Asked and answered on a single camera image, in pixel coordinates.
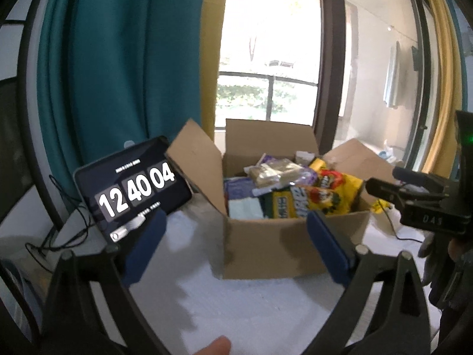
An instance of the cardboard box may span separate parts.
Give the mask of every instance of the cardboard box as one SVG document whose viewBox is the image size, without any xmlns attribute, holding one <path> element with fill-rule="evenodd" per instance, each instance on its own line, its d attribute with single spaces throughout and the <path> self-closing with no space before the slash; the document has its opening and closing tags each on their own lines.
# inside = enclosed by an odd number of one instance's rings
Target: cardboard box
<svg viewBox="0 0 473 355">
<path fill-rule="evenodd" d="M 326 270 L 310 241 L 305 219 L 235 220 L 226 214 L 223 177 L 243 175 L 243 167 L 253 165 L 263 153 L 292 159 L 297 150 L 318 151 L 311 127 L 230 119 L 226 121 L 223 161 L 213 141 L 192 120 L 167 150 L 174 166 L 224 215 L 225 279 L 288 278 Z M 331 150 L 325 158 L 333 161 L 337 170 L 358 178 L 393 181 L 392 166 L 355 139 Z M 330 216 L 332 225 L 359 244 L 374 200 L 363 193 L 358 212 Z"/>
</svg>

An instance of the cord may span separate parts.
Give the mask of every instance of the cord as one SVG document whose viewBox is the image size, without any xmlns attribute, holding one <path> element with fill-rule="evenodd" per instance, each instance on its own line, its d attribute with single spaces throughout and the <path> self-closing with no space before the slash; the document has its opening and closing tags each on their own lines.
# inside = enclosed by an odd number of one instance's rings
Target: cord
<svg viewBox="0 0 473 355">
<path fill-rule="evenodd" d="M 422 241 L 418 241 L 417 239 L 413 239 L 413 238 L 400 238 L 399 236 L 397 236 L 397 233 L 396 233 L 396 230 L 394 229 L 394 224 L 393 224 L 393 221 L 391 220 L 391 218 L 389 217 L 385 207 L 383 207 L 383 205 L 381 204 L 380 200 L 378 199 L 378 204 L 379 206 L 381 207 L 381 209 L 383 210 L 383 212 L 385 213 L 388 221 L 389 221 L 389 224 L 391 225 L 391 229 L 393 230 L 394 232 L 394 236 L 396 236 L 396 239 L 398 239 L 399 241 L 415 241 L 417 243 L 420 243 L 422 244 L 423 242 Z"/>
<path fill-rule="evenodd" d="M 78 233 L 76 233 L 73 237 L 71 237 L 68 241 L 66 241 L 64 244 L 61 244 L 60 246 L 51 245 L 51 240 L 54 235 L 54 228 L 51 228 L 49 230 L 48 234 L 46 235 L 46 238 L 44 239 L 44 241 L 41 243 L 40 246 L 35 246 L 31 243 L 25 243 L 26 250 L 31 255 L 31 257 L 35 260 L 35 262 L 37 262 L 37 264 L 39 264 L 44 270 L 52 274 L 53 272 L 51 270 L 49 270 L 48 268 L 46 268 L 43 264 L 39 262 L 39 260 L 32 253 L 32 250 L 35 249 L 40 255 L 44 255 L 43 253 L 44 251 L 58 252 L 63 249 L 70 249 L 70 248 L 78 247 L 79 245 L 83 244 L 87 240 L 88 231 L 93 223 L 90 218 L 90 215 L 87 221 L 84 214 L 80 211 L 81 209 L 87 210 L 87 208 L 80 203 L 80 199 L 70 196 L 53 175 L 49 175 L 49 179 L 53 183 L 53 186 L 59 191 L 61 198 L 64 201 L 68 201 L 69 204 L 71 204 L 74 207 L 74 211 L 77 211 L 80 214 L 85 225 L 85 227 L 82 230 L 80 230 Z M 81 238 L 82 236 L 84 236 L 84 238 L 80 242 L 71 244 L 73 241 Z"/>
</svg>

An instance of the tablet screen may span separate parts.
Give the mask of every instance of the tablet screen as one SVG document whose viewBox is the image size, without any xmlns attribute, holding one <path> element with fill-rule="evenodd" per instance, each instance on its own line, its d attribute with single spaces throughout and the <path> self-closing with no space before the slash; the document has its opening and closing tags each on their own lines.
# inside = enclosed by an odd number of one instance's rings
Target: tablet screen
<svg viewBox="0 0 473 355">
<path fill-rule="evenodd" d="M 154 138 L 79 168 L 74 180 L 96 225 L 108 239 L 137 216 L 157 208 L 166 214 L 192 192 L 165 157 L 167 143 Z"/>
</svg>

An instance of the white table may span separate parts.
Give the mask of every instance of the white table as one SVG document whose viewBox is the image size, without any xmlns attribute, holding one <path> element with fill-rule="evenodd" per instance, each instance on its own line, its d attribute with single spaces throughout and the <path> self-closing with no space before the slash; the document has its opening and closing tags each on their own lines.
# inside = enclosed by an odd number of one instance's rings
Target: white table
<svg viewBox="0 0 473 355">
<path fill-rule="evenodd" d="M 398 226 L 398 215 L 395 211 L 391 215 Z M 70 225 L 75 227 L 68 227 L 71 231 L 82 228 L 77 224 L 80 218 L 74 220 Z M 397 255 L 406 249 L 416 257 L 418 243 L 386 236 L 376 223 L 371 217 L 364 238 L 372 251 Z M 269 281 L 220 280 L 222 231 L 222 217 L 199 195 L 182 211 L 169 216 L 165 237 L 141 281 L 130 289 L 148 323 L 174 355 L 191 354 L 220 335 L 232 341 L 233 355 L 300 354 L 326 321 L 342 287 L 328 275 Z M 422 240 L 421 233 L 408 227 L 398 234 Z M 100 248 L 99 237 L 93 235 L 89 240 L 81 248 L 82 253 L 89 245 L 92 251 Z M 422 273 L 424 261 L 415 260 Z M 93 284 L 93 290 L 110 337 L 122 342 L 100 286 Z M 375 285 L 353 340 L 363 336 L 379 291 L 380 284 Z M 431 305 L 429 310 L 435 333 L 440 313 Z"/>
</svg>

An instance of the metal railing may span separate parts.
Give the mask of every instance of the metal railing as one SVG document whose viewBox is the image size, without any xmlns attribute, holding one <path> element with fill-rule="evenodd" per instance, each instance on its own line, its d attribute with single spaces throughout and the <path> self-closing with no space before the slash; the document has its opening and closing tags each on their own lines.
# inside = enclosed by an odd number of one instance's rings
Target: metal railing
<svg viewBox="0 0 473 355">
<path fill-rule="evenodd" d="M 241 77 L 241 78 L 261 78 L 261 79 L 268 80 L 268 101 L 266 103 L 266 121 L 270 121 L 271 112 L 273 111 L 273 92 L 274 92 L 274 82 L 275 81 L 284 81 L 284 82 L 287 82 L 287 83 L 318 86 L 317 83 L 313 83 L 313 82 L 310 82 L 310 81 L 297 80 L 295 78 L 284 78 L 284 77 L 275 76 L 275 75 L 262 75 L 262 74 L 259 74 L 259 73 L 220 71 L 218 74 L 220 76 L 236 76 L 236 77 Z M 216 130 L 224 130 L 225 127 L 215 127 L 215 129 Z"/>
</svg>

